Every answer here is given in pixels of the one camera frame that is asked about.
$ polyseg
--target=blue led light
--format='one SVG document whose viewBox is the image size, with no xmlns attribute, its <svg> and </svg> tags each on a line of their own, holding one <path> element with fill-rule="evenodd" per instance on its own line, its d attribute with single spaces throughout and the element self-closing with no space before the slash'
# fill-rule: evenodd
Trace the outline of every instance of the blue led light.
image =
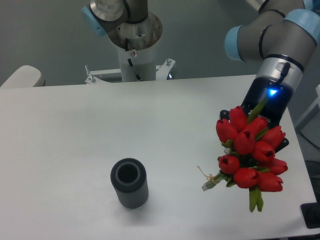
<svg viewBox="0 0 320 240">
<path fill-rule="evenodd" d="M 269 89 L 269 96 L 272 97 L 272 96 L 274 96 L 277 92 L 278 92 L 278 90 Z"/>
</svg>

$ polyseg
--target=bolt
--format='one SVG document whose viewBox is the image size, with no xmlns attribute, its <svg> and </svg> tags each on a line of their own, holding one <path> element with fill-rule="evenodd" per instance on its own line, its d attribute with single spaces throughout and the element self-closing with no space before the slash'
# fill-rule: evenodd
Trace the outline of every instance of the bolt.
<svg viewBox="0 0 320 240">
<path fill-rule="evenodd" d="M 86 74 L 90 75 L 90 71 L 89 71 L 88 65 L 85 65 L 84 68 L 85 68 Z"/>
<path fill-rule="evenodd" d="M 170 66 L 170 63 L 171 63 L 171 62 L 172 62 L 171 59 L 168 58 L 168 59 L 166 60 L 166 65 L 167 65 L 167 66 Z"/>
<path fill-rule="evenodd" d="M 93 74 L 91 74 L 91 82 L 93 82 L 93 83 L 96 82 L 95 76 Z"/>
</svg>

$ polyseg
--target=light blue joint cap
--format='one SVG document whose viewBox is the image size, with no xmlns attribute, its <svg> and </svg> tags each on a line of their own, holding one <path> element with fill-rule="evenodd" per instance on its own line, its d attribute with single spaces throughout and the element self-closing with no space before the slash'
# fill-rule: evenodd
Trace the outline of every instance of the light blue joint cap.
<svg viewBox="0 0 320 240">
<path fill-rule="evenodd" d="M 86 6 L 82 8 L 81 12 L 85 23 L 97 36 L 102 37 L 107 34 L 107 32 L 103 29 L 103 27 L 100 25 L 97 19 L 95 19 L 93 14 Z"/>
<path fill-rule="evenodd" d="M 304 3 L 304 8 L 307 10 L 312 11 L 312 9 L 314 8 L 313 0 L 303 0 L 303 3 Z"/>
<path fill-rule="evenodd" d="M 228 33 L 225 36 L 225 40 L 224 40 L 224 50 L 226 55 L 232 59 L 232 60 L 236 60 L 236 61 L 242 61 L 240 55 L 239 55 L 239 51 L 238 51 L 238 31 L 240 26 L 235 26 L 233 28 L 231 28 Z"/>
<path fill-rule="evenodd" d="M 284 20 L 291 21 L 306 30 L 319 45 L 320 16 L 318 14 L 305 9 L 295 9 L 289 12 Z"/>
</svg>

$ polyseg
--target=tabletop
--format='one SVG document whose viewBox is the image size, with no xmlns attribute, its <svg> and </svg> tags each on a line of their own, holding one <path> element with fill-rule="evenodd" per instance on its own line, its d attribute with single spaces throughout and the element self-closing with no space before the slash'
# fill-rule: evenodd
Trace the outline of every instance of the tabletop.
<svg viewBox="0 0 320 240">
<path fill-rule="evenodd" d="M 219 112 L 242 103 L 253 75 L 168 81 L 2 89 L 0 238 L 2 240 L 253 240 L 318 234 L 300 205 L 316 201 L 288 110 L 290 144 L 277 153 L 288 171 L 282 192 L 221 182 L 203 192 L 224 154 Z M 113 165 L 146 168 L 147 202 L 123 207 Z"/>
</svg>

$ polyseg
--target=tulip bouquet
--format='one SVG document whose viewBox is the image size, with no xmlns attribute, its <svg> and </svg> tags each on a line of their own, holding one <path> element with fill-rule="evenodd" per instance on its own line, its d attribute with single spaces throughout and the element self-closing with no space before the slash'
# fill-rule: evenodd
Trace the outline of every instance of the tulip bouquet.
<svg viewBox="0 0 320 240">
<path fill-rule="evenodd" d="M 217 121 L 216 132 L 226 154 L 218 157 L 219 173 L 205 175 L 207 182 L 202 186 L 206 191 L 225 180 L 228 188 L 237 185 L 249 189 L 251 212 L 256 206 L 262 211 L 261 192 L 282 191 L 283 181 L 278 175 L 288 170 L 285 161 L 275 158 L 275 149 L 286 134 L 281 126 L 269 129 L 267 120 L 259 115 L 266 102 L 260 102 L 249 116 L 237 106 L 229 111 L 229 120 Z"/>
</svg>

